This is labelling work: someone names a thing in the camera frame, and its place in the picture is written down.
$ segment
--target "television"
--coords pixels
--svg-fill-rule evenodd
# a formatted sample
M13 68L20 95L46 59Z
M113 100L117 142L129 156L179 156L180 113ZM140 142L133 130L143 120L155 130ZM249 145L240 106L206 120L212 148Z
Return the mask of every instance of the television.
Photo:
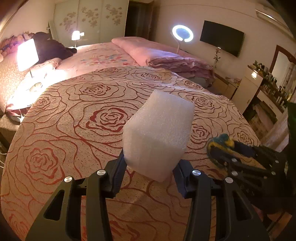
M219 23L205 21L200 40L238 57L244 33Z

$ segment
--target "dark doorway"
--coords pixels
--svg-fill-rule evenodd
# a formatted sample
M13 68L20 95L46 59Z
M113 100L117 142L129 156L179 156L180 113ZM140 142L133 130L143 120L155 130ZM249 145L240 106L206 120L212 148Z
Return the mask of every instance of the dark doorway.
M154 1L151 3L129 2L125 37L149 39L153 7Z

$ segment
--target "curtain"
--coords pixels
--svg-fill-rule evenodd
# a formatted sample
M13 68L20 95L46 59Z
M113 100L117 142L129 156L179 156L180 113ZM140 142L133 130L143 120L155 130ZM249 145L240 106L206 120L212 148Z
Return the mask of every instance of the curtain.
M296 103L296 93L294 93L290 102ZM261 144L281 152L288 145L288 142L288 110L285 110L270 132L261 140Z

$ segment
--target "pink blanket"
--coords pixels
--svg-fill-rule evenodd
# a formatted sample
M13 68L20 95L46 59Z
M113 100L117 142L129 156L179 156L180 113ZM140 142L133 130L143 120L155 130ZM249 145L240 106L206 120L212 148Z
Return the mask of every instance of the pink blanket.
M183 77L212 78L213 67L206 61L182 50L138 37L121 37L112 40L126 51L140 66L169 69Z

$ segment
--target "drawer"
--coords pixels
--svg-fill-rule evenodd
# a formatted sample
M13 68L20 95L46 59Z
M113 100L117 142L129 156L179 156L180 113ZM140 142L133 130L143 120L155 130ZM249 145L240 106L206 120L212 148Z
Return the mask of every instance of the drawer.
M282 112L262 91L259 91L257 97L259 100L264 101L271 108L271 110L275 113L277 119L281 117Z
M253 70L251 70L250 68L247 68L247 71L245 73L245 77L248 80L250 80L251 82L253 82L256 86L260 87L263 78L261 76L259 76L258 74L257 74L256 78L254 78L252 76L253 72L254 72Z

